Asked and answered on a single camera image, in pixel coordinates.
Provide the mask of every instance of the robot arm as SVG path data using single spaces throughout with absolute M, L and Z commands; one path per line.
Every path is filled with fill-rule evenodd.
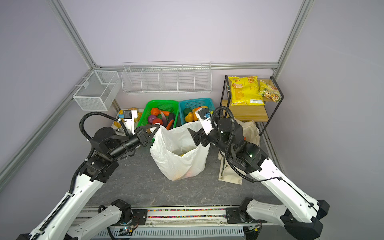
M 227 111 L 230 118 L 216 118 L 215 113 L 220 109 Z M 267 220 L 284 226 L 299 240 L 313 240 L 320 236 L 323 225 L 319 220 L 327 215 L 328 203 L 308 196 L 278 170 L 265 152 L 245 141 L 242 127 L 235 122 L 228 108 L 217 108 L 213 116 L 205 108 L 196 114 L 203 128 L 198 132 L 189 129 L 195 144 L 206 146 L 212 143 L 225 154 L 228 164 L 236 173 L 248 181 L 261 182 L 283 202 L 283 205 L 272 205 L 246 198 L 238 209 L 242 222 L 250 222 L 252 219 Z M 146 146 L 160 128 L 160 125 L 155 124 L 138 127 L 132 132 L 132 121 L 127 121 L 127 118 L 133 118 L 135 114 L 125 111 L 123 116 L 119 116 L 126 119 L 125 124 L 122 124 L 125 136 L 116 135 L 111 127 L 103 127 L 94 137 L 90 137 L 83 124 L 85 119 L 92 115 L 102 115 L 119 121 L 100 112 L 88 113 L 81 119 L 80 130 L 96 153 L 90 154 L 89 160 L 75 173 L 70 188 L 74 190 L 65 194 L 62 201 L 38 227 L 30 234 L 21 234 L 17 240 L 88 240 L 112 224 L 119 222 L 128 225 L 133 221 L 131 206 L 118 199 L 95 217 L 71 227 L 87 201 L 118 167 L 118 159 L 132 156 L 138 146 Z M 146 129 L 152 129 L 152 133 L 148 134 Z M 237 169 L 243 170 L 253 179 L 242 175 Z
M 218 109 L 225 110 L 229 118 L 217 118 Z M 329 204 L 316 200 L 299 189 L 272 162 L 258 146 L 247 142 L 242 127 L 234 120 L 227 107 L 221 106 L 213 116 L 208 109 L 196 111 L 203 128 L 198 132 L 189 129 L 196 145 L 212 143 L 224 152 L 232 169 L 251 182 L 261 182 L 283 205 L 260 203 L 246 199 L 240 207 L 244 221 L 249 218 L 263 219 L 284 226 L 297 239 L 315 239 L 323 229 L 319 221 L 327 215 Z M 254 179 L 242 175 L 236 168 L 243 170 Z
M 91 112 L 81 119 L 80 130 L 91 143 L 92 149 L 96 150 L 96 153 L 90 154 L 90 158 L 86 159 L 86 162 L 75 173 L 71 182 L 73 190 L 64 195 L 49 216 L 30 234 L 21 234 L 17 240 L 63 240 L 76 239 L 76 237 L 78 240 L 88 240 L 112 224 L 118 222 L 128 224 L 132 221 L 131 205 L 118 199 L 106 210 L 80 226 L 71 227 L 74 219 L 88 200 L 119 166 L 118 159 L 131 156 L 130 154 L 134 154 L 134 150 L 138 146 L 146 146 L 160 128 L 160 125 L 156 124 L 138 127 L 132 132 L 133 121 L 130 119 L 137 117 L 136 111 L 133 112 L 135 113 L 124 111 L 124 114 L 119 116 L 125 119 L 122 127 L 126 136 L 116 135 L 111 127 L 103 127 L 95 133 L 94 137 L 90 137 L 83 127 L 85 119 L 92 115 L 101 115 L 115 121 L 119 121 L 120 118 L 115 119 L 104 113 Z M 146 132 L 148 128 L 153 130 L 151 134 Z

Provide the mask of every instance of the gray marble floor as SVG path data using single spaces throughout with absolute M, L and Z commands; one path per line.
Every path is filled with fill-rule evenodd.
M 150 146 L 140 147 L 134 157 L 119 161 L 110 179 L 88 201 L 109 205 L 122 199 L 132 206 L 150 205 L 240 205 L 245 197 L 262 202 L 281 202 L 261 183 L 243 180 L 242 185 L 218 180 L 218 149 L 211 146 L 205 169 L 197 176 L 178 181 L 167 179 L 155 164 Z

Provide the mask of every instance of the teal plastic basket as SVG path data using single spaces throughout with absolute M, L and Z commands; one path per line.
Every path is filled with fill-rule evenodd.
M 185 123 L 185 115 L 184 115 L 184 109 L 185 108 L 198 108 L 201 106 L 207 106 L 209 111 L 214 111 L 215 110 L 215 105 L 210 98 L 196 98 L 196 99 L 190 99 L 190 100 L 184 100 L 179 102 L 179 113 L 180 113 L 180 120 L 181 120 L 181 125 Z

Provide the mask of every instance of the black cable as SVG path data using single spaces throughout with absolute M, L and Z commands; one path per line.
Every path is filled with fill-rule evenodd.
M 95 151 L 95 148 L 92 147 L 91 148 L 91 151 L 89 152 L 88 156 L 87 156 L 87 160 L 90 159 L 93 155 L 93 152 Z M 69 193 L 70 194 L 73 194 L 73 191 L 74 191 L 74 187 L 76 185 L 76 178 L 77 176 L 79 175 L 79 172 L 80 172 L 80 169 L 87 163 L 87 161 L 83 161 L 81 163 L 81 165 L 76 169 L 75 173 L 73 174 L 72 176 L 72 179 L 71 179 L 71 184 L 70 184 L 70 189 L 69 189 Z M 40 227 L 39 231 L 43 232 L 47 227 L 48 225 L 51 223 L 51 221 L 54 219 L 54 217 L 60 212 L 60 210 L 65 206 L 65 204 L 68 202 L 68 200 L 70 199 L 70 195 L 67 195 L 65 196 L 65 198 L 62 200 L 62 202 L 60 203 L 60 205 L 54 210 L 54 212 L 48 217 L 48 219 L 44 222 L 44 224 Z M 31 240 L 36 240 L 38 237 L 40 236 L 40 233 L 36 233 Z
M 235 136 L 235 122 L 236 122 L 236 121 L 235 121 L 235 117 L 234 117 L 233 114 L 232 114 L 232 111 L 231 111 L 229 108 L 227 108 L 227 107 L 225 107 L 225 106 L 219 106 L 218 108 L 216 108 L 216 109 L 214 110 L 214 112 L 213 112 L 212 115 L 211 115 L 211 125 L 212 125 L 212 127 L 213 127 L 215 130 L 218 131 L 217 127 L 216 127 L 215 124 L 214 124 L 213 119 L 215 118 L 215 116 L 217 115 L 217 113 L 218 113 L 220 110 L 225 110 L 225 111 L 228 113 L 229 118 L 231 119 L 231 132 L 230 132 L 230 134 L 229 134 L 229 139 L 228 139 L 227 145 L 226 145 L 226 147 L 225 147 L 225 152 L 224 152 L 224 154 L 225 154 L 225 159 L 228 159 L 228 158 L 229 158 L 229 150 L 230 150 L 230 147 L 231 147 L 231 144 L 232 144 L 232 141 L 233 141 L 233 137 Z M 234 172 L 236 172 L 239 176 L 241 176 L 242 178 L 244 178 L 245 180 L 247 180 L 247 181 L 249 181 L 249 182 L 255 182 L 254 179 L 249 178 L 249 177 L 243 175 L 242 173 L 240 173 L 239 170 L 237 170 L 237 168 L 236 168 L 231 162 L 229 162 L 228 160 L 227 160 L 227 163 L 228 163 L 228 165 L 232 168 L 232 170 L 233 170 Z
M 308 204 L 309 204 L 309 208 L 313 208 L 315 211 L 316 211 L 316 213 L 318 213 L 317 212 L 317 210 L 316 210 L 316 208 L 314 208 L 314 206 L 313 206 L 313 203 L 312 202 L 309 202 L 305 197 L 303 197 L 303 195 L 301 195 L 294 187 L 292 187 L 292 185 L 291 184 L 289 184 L 286 180 L 284 180 L 284 179 L 281 179 L 281 180 L 283 180 L 286 184 L 288 184 L 288 186 L 290 186 L 293 190 L 295 190 L 295 192 L 297 192 L 297 194 L 299 194 Z
M 90 113 L 87 113 L 85 114 L 81 119 L 80 119 L 80 122 L 79 122 L 79 128 L 80 128 L 80 131 L 81 133 L 85 136 L 86 139 L 88 139 L 89 141 L 92 139 L 91 136 L 89 136 L 89 134 L 85 131 L 84 129 L 84 122 L 87 118 L 89 118 L 90 116 L 93 116 L 93 115 L 100 115 L 100 116 L 103 116 L 103 117 L 106 117 L 106 118 L 109 118 L 111 120 L 114 120 L 115 122 L 118 122 L 119 118 L 114 118 L 108 114 L 105 114 L 105 113 L 101 113 L 101 112 L 90 112 Z M 122 123 L 121 124 L 121 127 L 122 129 L 124 130 L 124 133 L 126 136 L 128 136 L 128 130 L 127 128 L 125 127 L 125 124 Z
M 100 205 L 100 206 L 99 206 L 98 213 L 101 213 L 101 211 L 102 211 L 101 209 L 105 210 L 106 208 L 105 208 L 104 205 Z M 111 231 L 111 228 L 110 228 L 110 227 L 107 227 L 107 231 L 108 231 L 108 234 L 109 234 L 110 238 L 111 238 L 112 240 L 116 240 L 116 238 L 115 238 L 115 237 L 113 236 L 113 234 L 112 234 L 112 231 Z
M 92 157 L 92 155 L 93 155 L 93 153 L 95 152 L 95 148 L 94 147 L 92 147 L 91 148 L 91 151 L 88 153 L 88 156 L 87 156 L 87 160 L 89 160 L 91 157 Z
M 229 134 L 229 139 L 228 139 L 228 142 L 227 142 L 227 146 L 225 147 L 225 159 L 228 159 L 229 158 L 229 150 L 231 148 L 231 144 L 232 144 L 232 140 L 233 140 L 233 137 L 235 135 L 235 117 L 233 116 L 231 110 L 225 106 L 219 106 L 218 108 L 216 108 L 214 110 L 214 112 L 212 113 L 211 115 L 211 125 L 212 127 L 218 131 L 217 127 L 215 126 L 214 124 L 214 117 L 215 115 L 221 110 L 225 110 L 230 119 L 231 119 L 231 132 Z M 236 153 L 235 153 L 235 150 L 233 149 L 233 146 L 232 146 L 232 156 L 233 156 L 233 159 L 236 159 Z M 282 177 L 271 177 L 271 178 L 268 178 L 268 179 L 264 179 L 264 180 L 255 180 L 255 179 L 252 179 L 252 178 L 249 178 L 245 175 L 243 175 L 242 173 L 240 173 L 237 168 L 230 162 L 227 160 L 227 163 L 228 165 L 233 169 L 233 171 L 235 171 L 239 176 L 241 176 L 242 178 L 244 178 L 245 180 L 249 181 L 249 182 L 264 182 L 264 181 L 268 181 L 268 180 L 272 180 L 272 179 L 278 179 L 278 180 L 282 180 L 284 181 L 286 184 L 288 184 L 288 186 L 290 186 L 293 190 L 295 190 L 295 192 L 297 192 L 308 204 L 309 204 L 309 208 L 313 208 L 316 213 L 317 213 L 317 210 L 315 209 L 315 207 L 313 206 L 314 204 L 309 202 L 306 198 L 304 198 L 304 196 L 302 196 L 292 185 L 290 185 L 286 180 L 284 180 Z

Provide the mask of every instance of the green plastic basket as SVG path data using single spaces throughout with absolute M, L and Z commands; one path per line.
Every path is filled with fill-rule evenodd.
M 163 111 L 171 111 L 171 109 L 173 109 L 173 113 L 175 114 L 175 121 L 173 123 L 173 127 L 176 127 L 177 117 L 179 116 L 179 102 L 173 100 L 152 100 L 148 102 L 145 106 L 143 115 L 141 116 L 139 124 L 137 126 L 145 126 L 148 124 L 148 117 L 151 114 L 152 108 L 158 108 Z

